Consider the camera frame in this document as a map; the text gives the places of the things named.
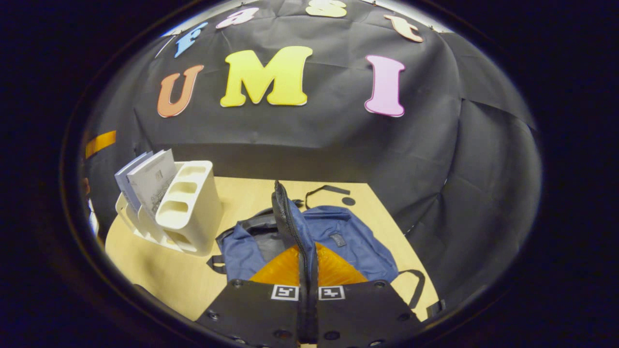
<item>white organizer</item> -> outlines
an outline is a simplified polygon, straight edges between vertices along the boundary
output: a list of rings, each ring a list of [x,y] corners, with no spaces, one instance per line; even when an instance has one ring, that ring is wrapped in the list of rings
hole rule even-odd
[[[139,237],[187,254],[205,256],[215,241],[222,218],[210,161],[176,162],[178,173],[170,183],[155,215],[140,207],[136,215],[121,194],[116,212]]]

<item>wooden table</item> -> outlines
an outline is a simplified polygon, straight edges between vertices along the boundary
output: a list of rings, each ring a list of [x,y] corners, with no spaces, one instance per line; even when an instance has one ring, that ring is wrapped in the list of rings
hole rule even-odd
[[[398,270],[417,269],[425,274],[426,282],[416,309],[419,320],[427,319],[426,308],[438,301],[432,280],[425,271],[396,223],[372,189],[364,183],[323,183],[312,181],[281,181],[290,199],[305,199],[305,193],[322,185],[350,190],[356,203],[346,206],[345,195],[321,190],[309,198],[311,207],[319,205],[349,208],[392,253]],[[258,211],[271,207],[274,180],[215,177],[222,202],[223,217],[217,234],[245,220]],[[211,253],[197,257],[151,243],[134,235],[117,216],[110,227],[105,251],[116,267],[133,284],[139,284],[163,303],[195,321],[215,300],[226,285],[226,275],[211,270],[206,261],[219,255],[215,243]],[[392,286],[406,303],[415,290],[418,279],[410,273],[400,275]]]

